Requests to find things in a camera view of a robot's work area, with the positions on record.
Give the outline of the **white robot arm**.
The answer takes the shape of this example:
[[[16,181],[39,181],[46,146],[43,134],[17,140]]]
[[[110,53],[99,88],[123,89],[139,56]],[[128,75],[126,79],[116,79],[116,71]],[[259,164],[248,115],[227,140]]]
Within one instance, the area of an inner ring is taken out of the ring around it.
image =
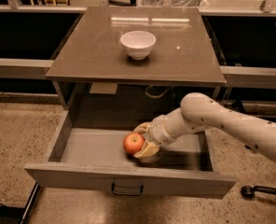
[[[180,107],[174,111],[142,123],[134,129],[137,133],[146,135],[142,149],[134,157],[139,160],[147,159],[179,137],[210,127],[231,135],[276,163],[276,122],[232,111],[198,92],[186,95]]]

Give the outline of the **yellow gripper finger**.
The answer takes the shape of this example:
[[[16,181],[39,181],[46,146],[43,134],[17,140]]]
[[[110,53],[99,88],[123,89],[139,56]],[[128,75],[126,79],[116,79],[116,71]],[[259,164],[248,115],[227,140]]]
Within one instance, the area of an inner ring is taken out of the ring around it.
[[[150,122],[144,122],[139,124],[133,131],[135,133],[143,134],[147,133],[150,127]]]
[[[142,149],[135,153],[133,157],[138,160],[144,160],[153,157],[159,151],[159,145],[146,140],[142,146]]]

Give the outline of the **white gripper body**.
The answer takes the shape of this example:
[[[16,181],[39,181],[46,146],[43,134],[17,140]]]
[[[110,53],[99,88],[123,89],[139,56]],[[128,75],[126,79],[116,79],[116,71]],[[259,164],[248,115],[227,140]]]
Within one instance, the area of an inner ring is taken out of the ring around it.
[[[149,141],[160,147],[166,147],[175,141],[166,128],[163,115],[156,117],[148,124],[147,136]]]

